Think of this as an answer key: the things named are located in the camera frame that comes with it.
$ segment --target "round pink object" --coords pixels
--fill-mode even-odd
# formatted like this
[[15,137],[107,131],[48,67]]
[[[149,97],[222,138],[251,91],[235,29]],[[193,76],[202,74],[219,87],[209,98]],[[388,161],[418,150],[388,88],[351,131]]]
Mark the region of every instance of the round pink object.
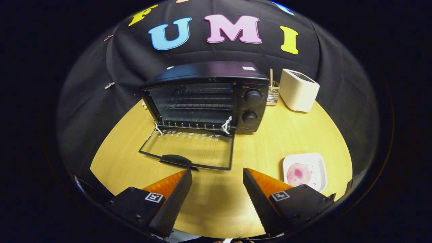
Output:
[[302,184],[308,184],[311,180],[311,171],[309,168],[301,163],[291,165],[286,173],[288,184],[296,187]]

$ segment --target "pink letter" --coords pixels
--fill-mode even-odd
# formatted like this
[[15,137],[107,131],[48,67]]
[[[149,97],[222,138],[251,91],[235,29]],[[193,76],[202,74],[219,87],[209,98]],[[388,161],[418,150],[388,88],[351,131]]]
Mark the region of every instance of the pink letter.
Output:
[[222,14],[213,14],[204,17],[205,20],[210,22],[210,37],[207,38],[209,43],[218,43],[225,40],[220,35],[222,30],[230,41],[234,41],[239,35],[240,31],[243,31],[243,35],[240,37],[241,42],[260,44],[263,40],[258,36],[257,23],[260,21],[257,17],[243,15],[235,24],[232,24]]

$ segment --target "oven knob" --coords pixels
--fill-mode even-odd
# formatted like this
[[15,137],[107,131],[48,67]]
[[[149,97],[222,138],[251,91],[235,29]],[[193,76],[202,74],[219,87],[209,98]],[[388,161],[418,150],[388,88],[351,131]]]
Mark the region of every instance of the oven knob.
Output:
[[261,93],[256,90],[249,90],[245,93],[245,100],[251,106],[256,106],[261,103]]
[[245,112],[241,118],[246,125],[253,125],[257,121],[257,114],[253,112]]

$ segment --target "wooden table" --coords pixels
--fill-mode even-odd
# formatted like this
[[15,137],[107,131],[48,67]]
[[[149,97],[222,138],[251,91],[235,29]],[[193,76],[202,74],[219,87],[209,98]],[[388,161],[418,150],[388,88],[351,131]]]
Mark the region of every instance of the wooden table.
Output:
[[[114,195],[182,170],[138,153],[154,129],[153,118],[141,103],[112,129],[90,167]],[[328,182],[322,194],[336,193],[335,200],[339,199],[352,178],[352,165],[345,141],[328,114],[317,102],[309,113],[293,112],[282,100],[267,106],[257,132],[235,135],[231,171],[192,172],[193,183],[174,228],[214,238],[265,234],[243,185],[243,168],[283,181],[283,159],[312,152],[320,153],[326,166]]]

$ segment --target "plate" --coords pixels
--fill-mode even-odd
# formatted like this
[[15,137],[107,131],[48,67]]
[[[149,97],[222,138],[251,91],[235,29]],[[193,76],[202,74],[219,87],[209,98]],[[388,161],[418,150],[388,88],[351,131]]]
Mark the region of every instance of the plate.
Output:
[[322,192],[327,186],[327,172],[325,169],[324,159],[319,153],[300,153],[287,156],[283,160],[283,179],[288,183],[287,173],[294,164],[304,164],[311,172],[311,179],[308,186],[318,192]]

